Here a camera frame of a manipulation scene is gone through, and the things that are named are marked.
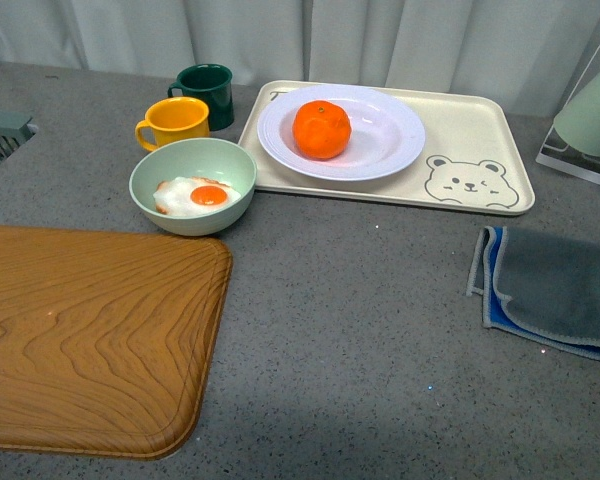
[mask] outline yellow mug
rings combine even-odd
[[[156,143],[149,142],[143,130],[151,129]],[[209,136],[209,107],[192,97],[160,100],[149,107],[144,120],[136,125],[136,139],[150,152],[185,138]]]

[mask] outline beige tray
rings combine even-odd
[[[258,118],[279,95],[310,85],[318,84],[274,81],[260,90],[238,142],[256,159],[258,190],[498,215],[520,215],[533,206],[535,194],[504,113],[481,97],[376,88],[414,110],[427,135],[416,161],[388,177],[337,182],[281,165],[260,144]]]

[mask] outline tray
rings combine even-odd
[[[198,420],[216,239],[0,226],[0,449],[150,460]]]
[[[427,136],[416,161],[388,177],[322,180],[281,165],[260,144],[258,118],[279,95],[310,85],[319,83],[278,80],[260,89],[238,142],[258,165],[257,190],[497,215],[520,215],[533,206],[535,194],[504,113],[482,97],[375,88],[414,110]]]

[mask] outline egg white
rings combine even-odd
[[[199,205],[191,200],[191,192],[199,187],[213,185],[227,193],[227,200],[217,205]],[[230,185],[202,177],[176,177],[158,185],[153,194],[156,209],[172,217],[195,217],[208,215],[238,201],[242,195]]]

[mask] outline towel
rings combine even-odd
[[[483,296],[483,325],[600,361],[600,245],[485,227],[467,295]]]

